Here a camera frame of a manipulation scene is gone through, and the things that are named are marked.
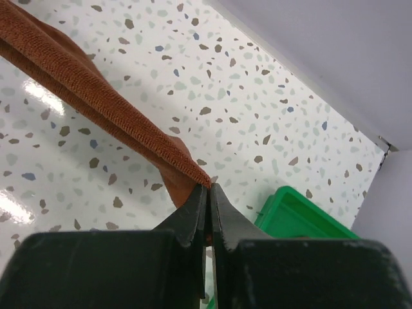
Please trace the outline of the brown microfibre towel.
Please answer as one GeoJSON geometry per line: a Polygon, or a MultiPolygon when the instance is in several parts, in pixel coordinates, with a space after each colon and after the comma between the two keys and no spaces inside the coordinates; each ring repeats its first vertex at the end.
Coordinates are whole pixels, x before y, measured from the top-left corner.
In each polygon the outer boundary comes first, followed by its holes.
{"type": "Polygon", "coordinates": [[[181,207],[211,178],[65,33],[1,2],[1,239],[116,230],[181,207]]]}

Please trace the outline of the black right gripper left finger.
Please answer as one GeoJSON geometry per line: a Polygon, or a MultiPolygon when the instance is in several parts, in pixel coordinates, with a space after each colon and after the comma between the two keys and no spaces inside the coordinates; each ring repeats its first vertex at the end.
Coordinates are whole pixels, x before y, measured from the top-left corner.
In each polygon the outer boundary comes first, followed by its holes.
{"type": "Polygon", "coordinates": [[[207,190],[152,230],[42,232],[1,277],[2,308],[198,308],[207,190]]]}

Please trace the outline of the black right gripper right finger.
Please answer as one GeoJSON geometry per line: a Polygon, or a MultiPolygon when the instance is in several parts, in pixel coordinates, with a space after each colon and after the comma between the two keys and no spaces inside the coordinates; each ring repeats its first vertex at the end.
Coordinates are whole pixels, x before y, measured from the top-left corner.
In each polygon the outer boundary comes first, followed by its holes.
{"type": "Polygon", "coordinates": [[[363,239],[279,239],[209,192],[216,308],[410,308],[394,255],[363,239]]]}

